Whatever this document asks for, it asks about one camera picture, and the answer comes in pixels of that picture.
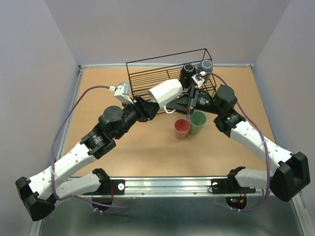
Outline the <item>white mug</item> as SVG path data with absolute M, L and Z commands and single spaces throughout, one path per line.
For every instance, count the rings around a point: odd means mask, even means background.
M 183 92 L 182 84 L 177 79 L 166 80 L 148 90 L 149 98 L 152 102 L 157 103 L 158 112 L 164 109 L 167 114 L 172 114 L 176 110 L 168 110 L 166 105 L 178 98 Z

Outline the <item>green cup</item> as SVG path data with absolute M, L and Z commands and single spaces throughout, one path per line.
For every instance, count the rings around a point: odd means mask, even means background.
M 202 111 L 194 111 L 189 115 L 190 130 L 193 135 L 197 135 L 207 121 L 206 115 Z

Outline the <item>red cup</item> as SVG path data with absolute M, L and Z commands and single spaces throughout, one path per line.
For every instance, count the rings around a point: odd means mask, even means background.
M 184 139 L 190 130 L 190 123 L 186 119 L 178 119 L 174 123 L 174 133 L 177 139 Z

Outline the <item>black mug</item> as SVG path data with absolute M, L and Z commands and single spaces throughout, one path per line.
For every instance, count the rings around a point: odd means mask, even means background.
M 180 72 L 180 83 L 184 89 L 188 89 L 191 85 L 190 79 L 196 74 L 196 69 L 193 64 L 185 64 Z

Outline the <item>blue-grey mug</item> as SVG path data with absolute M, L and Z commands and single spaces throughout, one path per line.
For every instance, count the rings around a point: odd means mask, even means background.
M 206 78 L 206 76 L 209 75 L 209 73 L 213 72 L 213 64 L 210 60 L 202 60 L 196 69 L 196 72 L 198 74 L 202 73 L 202 78 Z

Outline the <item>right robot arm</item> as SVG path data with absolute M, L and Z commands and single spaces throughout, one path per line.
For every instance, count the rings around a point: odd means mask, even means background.
M 234 109 L 236 103 L 237 97 L 229 86 L 220 86 L 214 97 L 190 87 L 164 109 L 190 118 L 196 111 L 215 114 L 214 123 L 220 132 L 265 161 L 266 171 L 246 167 L 232 169 L 226 179 L 213 186 L 213 193 L 239 192 L 242 188 L 250 187 L 269 190 L 280 200 L 288 202 L 311 182 L 306 155 L 302 152 L 292 153 L 264 137 L 250 124 L 249 118 Z

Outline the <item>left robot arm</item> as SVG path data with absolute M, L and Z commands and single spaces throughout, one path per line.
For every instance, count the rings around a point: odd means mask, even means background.
M 65 156 L 37 175 L 19 178 L 15 185 L 32 221 L 47 217 L 60 199 L 86 193 L 113 195 L 118 188 L 102 168 L 78 179 L 69 178 L 111 151 L 115 141 L 136 122 L 152 120 L 158 111 L 158 103 L 145 101 L 141 96 L 122 108 L 110 106 L 98 118 L 98 124 Z

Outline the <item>aluminium front rail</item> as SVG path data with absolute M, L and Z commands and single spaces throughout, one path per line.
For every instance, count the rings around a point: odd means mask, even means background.
M 110 177 L 126 181 L 124 197 L 187 197 L 191 195 L 214 195 L 208 192 L 211 179 L 214 177 Z M 100 187 L 98 178 L 87 181 L 79 187 L 73 187 L 74 195 L 93 195 L 92 192 Z M 266 190 L 266 182 L 252 179 L 244 182 L 244 186 L 261 193 Z

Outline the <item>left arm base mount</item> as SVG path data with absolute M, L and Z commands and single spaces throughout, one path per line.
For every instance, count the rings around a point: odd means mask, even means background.
M 93 195 L 124 195 L 126 181 L 124 179 L 110 179 L 100 184 L 100 187 L 93 191 Z

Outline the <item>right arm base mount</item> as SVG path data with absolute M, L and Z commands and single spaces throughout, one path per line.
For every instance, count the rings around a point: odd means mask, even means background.
M 208 192 L 213 194 L 241 194 L 255 193 L 256 190 L 249 187 L 241 187 L 236 180 L 229 178 L 213 178 L 208 187 Z

